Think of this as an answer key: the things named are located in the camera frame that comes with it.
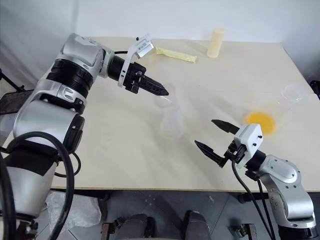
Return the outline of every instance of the white backdrop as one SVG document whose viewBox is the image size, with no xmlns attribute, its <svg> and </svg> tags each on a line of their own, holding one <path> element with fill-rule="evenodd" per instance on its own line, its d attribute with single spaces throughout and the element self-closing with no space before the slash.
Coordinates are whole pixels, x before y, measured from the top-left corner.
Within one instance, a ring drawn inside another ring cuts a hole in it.
<svg viewBox="0 0 320 240">
<path fill-rule="evenodd" d="M 283 42 L 306 77 L 320 66 L 320 0 L 1 0 L 0 67 L 32 88 L 71 32 L 83 36 Z"/>
</svg>

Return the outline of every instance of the yellow stain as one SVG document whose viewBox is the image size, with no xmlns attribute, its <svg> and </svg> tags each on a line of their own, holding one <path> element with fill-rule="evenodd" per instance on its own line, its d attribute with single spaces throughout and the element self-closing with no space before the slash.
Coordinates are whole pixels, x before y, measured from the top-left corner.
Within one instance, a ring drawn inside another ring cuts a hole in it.
<svg viewBox="0 0 320 240">
<path fill-rule="evenodd" d="M 247 124 L 260 124 L 263 134 L 272 134 L 277 129 L 274 118 L 265 112 L 251 112 L 245 121 Z"/>
</svg>

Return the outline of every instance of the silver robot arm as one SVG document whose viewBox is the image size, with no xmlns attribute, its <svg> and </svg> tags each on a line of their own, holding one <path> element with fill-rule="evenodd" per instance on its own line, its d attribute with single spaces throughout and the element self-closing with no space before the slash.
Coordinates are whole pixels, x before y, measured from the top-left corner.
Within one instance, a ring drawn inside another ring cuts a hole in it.
<svg viewBox="0 0 320 240">
<path fill-rule="evenodd" d="M 263 141 L 259 124 L 246 124 L 238 128 L 222 120 L 212 120 L 220 129 L 234 134 L 224 156 L 214 153 L 209 146 L 195 141 L 199 149 L 221 168 L 228 160 L 238 168 L 246 167 L 246 175 L 260 178 L 268 191 L 274 219 L 281 240 L 320 240 L 316 229 L 313 202 L 301 184 L 301 173 L 288 160 L 265 155 L 258 150 Z"/>
<path fill-rule="evenodd" d="M 120 80 L 120 87 L 125 86 L 135 94 L 142 88 L 155 95 L 168 95 L 159 82 L 145 76 L 145 67 L 132 62 L 134 54 L 142 57 L 152 48 L 147 35 L 137 40 L 130 47 L 130 55 L 122 59 L 91 38 L 71 34 L 49 74 L 39 80 L 19 110 L 13 127 L 14 138 L 42 132 L 58 139 L 69 154 L 74 153 L 82 137 L 85 119 L 81 114 L 87 105 L 86 97 L 97 76 Z M 55 146 L 41 137 L 31 137 L 11 146 L 5 158 L 16 218 L 24 222 L 29 238 L 36 231 L 32 222 L 44 206 L 58 161 Z"/>
<path fill-rule="evenodd" d="M 311 231 L 316 227 L 314 205 L 301 184 L 298 168 L 288 160 L 267 155 L 256 174 L 268 191 L 281 237 L 285 239 L 287 235 L 287 239 L 294 239 L 302 229 L 310 230 L 306 234 L 312 237 Z"/>
</svg>

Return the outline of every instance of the table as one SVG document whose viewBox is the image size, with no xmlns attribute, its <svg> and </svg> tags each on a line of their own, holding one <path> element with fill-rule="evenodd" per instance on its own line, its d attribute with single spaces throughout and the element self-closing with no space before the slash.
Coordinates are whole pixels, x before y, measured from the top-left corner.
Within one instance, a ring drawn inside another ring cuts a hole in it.
<svg viewBox="0 0 320 240">
<path fill-rule="evenodd" d="M 134 42 L 120 37 L 94 39 L 115 51 L 127 50 Z M 277 132 L 265 137 L 260 150 L 295 163 L 304 188 L 320 191 L 315 180 L 320 173 L 320 101 L 280 43 L 224 42 L 215 59 L 206 56 L 207 41 L 154 39 L 153 43 L 197 56 L 195 64 L 154 54 L 137 60 L 147 68 L 147 76 L 175 87 L 184 135 L 168 139 L 159 133 L 164 109 L 156 106 L 155 96 L 142 89 L 136 95 L 110 78 L 98 77 L 83 114 L 83 136 L 76 150 L 82 168 L 75 176 L 76 188 L 243 191 L 231 163 L 219 168 L 194 140 L 223 155 L 233 136 L 211 119 L 240 126 L 248 113 L 270 106 L 286 86 L 295 85 L 302 100 L 278 121 Z M 64 173 L 62 163 L 58 171 Z M 245 169 L 239 172 L 257 191 Z M 64 188 L 65 179 L 54 177 L 52 186 Z"/>
</svg>

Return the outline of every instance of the plastic bag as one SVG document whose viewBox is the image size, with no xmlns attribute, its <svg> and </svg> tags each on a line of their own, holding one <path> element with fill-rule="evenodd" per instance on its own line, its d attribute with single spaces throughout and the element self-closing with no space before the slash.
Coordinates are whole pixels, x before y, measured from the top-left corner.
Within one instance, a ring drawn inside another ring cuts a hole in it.
<svg viewBox="0 0 320 240">
<path fill-rule="evenodd" d="M 53 231 L 65 202 L 65 193 L 52 191 L 46 198 L 49 213 L 49 228 Z M 74 195 L 69 215 L 61 233 L 73 227 L 91 227 L 97 225 L 101 219 L 98 200 L 93 197 Z"/>
</svg>

